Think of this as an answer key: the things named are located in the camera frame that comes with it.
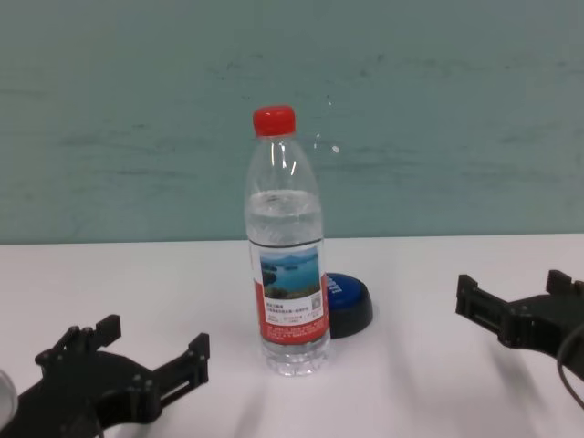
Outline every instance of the plastic water bottle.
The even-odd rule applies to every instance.
[[[0,430],[14,417],[18,406],[15,385],[0,370]]]
[[[292,108],[258,109],[254,128],[259,144],[247,174],[245,227],[262,350],[272,370],[310,374],[330,340],[317,180],[295,140]]]

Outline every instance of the table surface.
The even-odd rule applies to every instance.
[[[118,313],[110,350],[155,368],[205,331],[212,357],[208,384],[108,437],[581,436],[555,362],[503,348],[454,305],[462,273],[505,299],[543,292],[551,268],[584,278],[582,247],[584,235],[328,240],[327,270],[365,282],[375,317],[332,342],[322,371],[290,379],[259,353],[245,242],[2,246],[0,367],[23,391],[68,326]]]

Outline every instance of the black bracket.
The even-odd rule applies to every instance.
[[[163,408],[209,380],[206,334],[156,370],[99,351],[120,336],[120,317],[110,315],[95,329],[70,328],[36,356],[43,378],[18,397],[16,416],[0,438],[103,436],[116,424],[155,421]]]
[[[584,323],[584,283],[552,270],[548,295],[507,302],[485,292],[467,275],[458,277],[456,313],[497,335],[511,349],[532,349],[553,358],[564,339]],[[564,365],[584,380],[584,339],[576,339]]]

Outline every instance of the painted wall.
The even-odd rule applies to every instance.
[[[251,113],[328,236],[584,231],[578,0],[3,0],[0,243],[244,236]]]

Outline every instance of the black cable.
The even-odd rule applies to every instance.
[[[569,384],[568,379],[566,378],[566,373],[564,372],[564,359],[568,354],[568,350],[572,346],[574,340],[582,333],[584,333],[584,324],[580,324],[579,326],[577,326],[568,335],[568,337],[564,339],[564,341],[559,346],[558,359],[556,361],[556,364],[558,365],[559,377],[561,378],[562,383],[566,387],[566,390],[568,390],[569,395],[571,395],[572,398],[576,401],[576,403],[579,404],[580,408],[584,409],[584,400],[582,400],[580,396],[576,394],[574,388],[572,388],[572,385]]]

